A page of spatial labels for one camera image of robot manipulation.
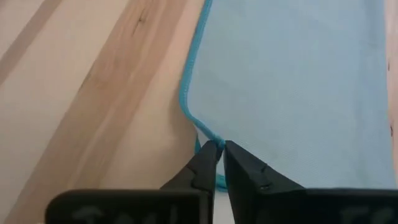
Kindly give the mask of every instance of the wood grain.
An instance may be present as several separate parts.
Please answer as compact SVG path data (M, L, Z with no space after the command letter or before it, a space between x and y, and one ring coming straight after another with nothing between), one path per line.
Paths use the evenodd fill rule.
M0 192L7 192L1 195L0 223L34 170L126 3L63 1L0 85Z
M395 0L384 2L389 119L392 131L392 156L398 182L398 3Z
M10 29L4 29L4 33L9 37L7 39L13 39L13 35L19 33L20 27L25 25L25 21L28 21L25 25L22 32L16 37L16 39L12 42L12 44L7 47L7 50L3 53L2 49L0 49L0 85L5 81L7 76L10 74L12 69L16 66L17 62L21 59L24 52L28 48L28 46L35 39L36 35L43 28L44 24L48 21L54 10L58 7L62 0L35 0L35 1L10 1L12 6L3 9L5 12L12 13L11 15L5 16L7 18L2 18L0 21L6 21L8 24L12 24ZM21 7L26 7L27 10L22 11ZM20 13L21 16L16 16L14 13ZM9 22L11 19L18 19L18 25L16 26L16 22Z
M134 180L123 184L121 176L130 171L121 162L134 152L133 161L147 163L142 160L143 151L135 147L153 155L153 171L161 175L158 184L187 162L195 131L179 109L177 88L202 4L129 2L5 223L42 221L49 200L67 189L134 187ZM141 122L154 111L155 119ZM145 136L136 130L145 130L146 139L153 135L159 142L146 147L140 141ZM151 185L141 179L135 186Z

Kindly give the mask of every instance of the fabric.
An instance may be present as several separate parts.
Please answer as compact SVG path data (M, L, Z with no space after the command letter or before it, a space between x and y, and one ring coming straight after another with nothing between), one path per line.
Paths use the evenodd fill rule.
M304 187L395 188L383 12L206 0L180 92L200 143L233 140Z

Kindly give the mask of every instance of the wooden table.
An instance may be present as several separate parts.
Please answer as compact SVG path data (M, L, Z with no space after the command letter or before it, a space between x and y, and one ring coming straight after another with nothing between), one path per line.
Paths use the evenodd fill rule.
M177 173L193 153L177 90L202 5L0 0L0 223L42 222L67 189L157 188ZM386 0L393 129L397 7Z

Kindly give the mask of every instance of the blue towel edge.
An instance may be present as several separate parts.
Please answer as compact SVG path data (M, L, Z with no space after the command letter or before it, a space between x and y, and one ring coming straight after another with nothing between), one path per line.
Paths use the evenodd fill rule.
M180 81L180 91L178 94L178 100L180 103L180 107L185 114L185 116L190 119L194 125L203 132L203 134L210 140L213 140L217 142L218 148L220 150L223 150L225 146L225 140L222 139L219 135L215 134L213 131L211 131L203 122L201 122L199 119L194 117L194 115L191 114L189 108L188 108L188 91L189 91L189 86L191 83L192 79L192 70L193 66L195 64L195 59L197 57L199 45L201 42L201 38L203 36L203 31L205 30L206 26L206 21L210 12L210 7L212 4L213 0L205 0L203 3L203 7L199 16L198 24L195 29L195 33L192 38L191 46L188 52L188 57L187 61L185 62L185 66L183 69L182 73L182 78ZM201 146L199 143L199 140L197 138L197 141L195 143L195 153L200 150ZM225 177L223 175L217 174L216 175L216 187L219 191L225 192L226 191L226 182L225 182Z

